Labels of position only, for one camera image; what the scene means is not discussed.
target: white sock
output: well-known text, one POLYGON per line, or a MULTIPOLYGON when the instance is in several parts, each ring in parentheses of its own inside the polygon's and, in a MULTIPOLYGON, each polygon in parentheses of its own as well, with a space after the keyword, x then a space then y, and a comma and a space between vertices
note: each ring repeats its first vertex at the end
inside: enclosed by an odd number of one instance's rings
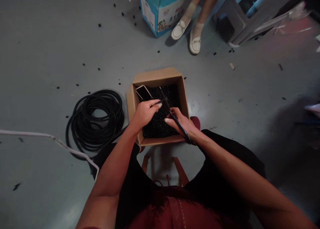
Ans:
POLYGON ((194 11, 196 10, 197 6, 194 3, 190 3, 186 12, 182 16, 181 20, 184 22, 185 25, 188 25, 190 20, 192 19, 192 16, 194 14, 194 11))
POLYGON ((204 24, 196 23, 195 26, 193 27, 192 31, 192 40, 197 37, 201 37, 201 31, 203 29, 204 24))

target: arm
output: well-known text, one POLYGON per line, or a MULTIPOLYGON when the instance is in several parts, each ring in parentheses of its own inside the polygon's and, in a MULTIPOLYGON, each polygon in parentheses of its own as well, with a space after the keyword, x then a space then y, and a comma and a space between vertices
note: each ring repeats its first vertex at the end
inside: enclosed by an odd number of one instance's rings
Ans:
POLYGON ((119 194, 127 174, 133 145, 138 132, 162 106, 156 104, 159 101, 150 100, 138 105, 131 123, 103 164, 76 229, 115 227, 119 194))
MULTIPOLYGON (((249 204, 265 228, 317 228, 271 183, 199 131, 178 108, 171 110, 191 139, 206 152, 229 184, 249 204)), ((182 134, 174 120, 168 117, 165 122, 182 134)))

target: cardboard box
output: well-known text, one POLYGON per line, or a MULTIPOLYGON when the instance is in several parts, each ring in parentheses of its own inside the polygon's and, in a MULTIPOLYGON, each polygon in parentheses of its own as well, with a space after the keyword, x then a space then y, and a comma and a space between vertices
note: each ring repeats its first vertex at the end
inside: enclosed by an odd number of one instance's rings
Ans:
MULTIPOLYGON (((139 98, 136 93, 137 87, 146 85, 148 87, 154 88, 170 84, 178 85, 181 112, 184 116, 190 119, 187 96, 184 88, 184 79, 182 77, 182 74, 177 71, 176 68, 166 68, 144 72, 136 75, 132 84, 130 85, 130 88, 127 91, 129 122, 132 121, 133 115, 136 112, 136 108, 139 104, 139 98)), ((165 138, 146 139, 143 137, 142 130, 139 132, 137 137, 137 144, 139 144, 140 146, 152 146, 182 141, 184 141, 184 138, 181 135, 174 135, 165 138)))
POLYGON ((140 0, 141 12, 157 38, 173 28, 192 0, 140 0))

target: hand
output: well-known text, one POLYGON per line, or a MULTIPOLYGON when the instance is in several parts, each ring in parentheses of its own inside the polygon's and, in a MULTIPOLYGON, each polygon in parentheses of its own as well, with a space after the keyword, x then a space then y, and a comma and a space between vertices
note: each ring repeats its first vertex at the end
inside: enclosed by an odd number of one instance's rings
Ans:
POLYGON ((159 99, 156 99, 139 103, 130 124, 134 125, 135 128, 140 131, 142 127, 151 121, 153 115, 161 108, 162 103, 156 104, 159 101, 159 99))
MULTIPOLYGON (((194 140, 197 137, 197 134, 200 132, 193 124, 192 121, 190 121, 187 117, 185 117, 179 108, 177 107, 172 107, 170 108, 172 114, 175 116, 175 118, 178 119, 184 130, 188 133, 190 138, 194 140)), ((167 118, 164 119, 164 121, 171 127, 173 127, 177 132, 180 133, 180 135, 184 136, 183 132, 180 130, 178 127, 177 123, 173 120, 170 119, 171 115, 168 114, 167 118)))

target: white cable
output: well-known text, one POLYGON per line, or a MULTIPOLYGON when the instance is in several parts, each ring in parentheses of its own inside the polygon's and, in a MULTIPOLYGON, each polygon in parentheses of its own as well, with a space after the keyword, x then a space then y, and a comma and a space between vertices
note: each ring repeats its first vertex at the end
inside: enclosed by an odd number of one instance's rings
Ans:
POLYGON ((5 131, 5 130, 0 130, 0 135, 10 135, 10 136, 31 136, 31 137, 47 137, 53 139, 58 145, 61 147, 65 148, 67 151, 76 154, 78 156, 81 156, 85 158, 91 165, 93 165, 97 169, 97 174, 95 178, 95 182, 97 181, 97 177, 99 174, 99 167, 88 157, 87 154, 75 151, 68 147, 66 144, 64 144, 61 140, 56 138, 55 136, 49 135, 49 134, 43 134, 43 133, 37 133, 37 132, 16 132, 16 131, 5 131))

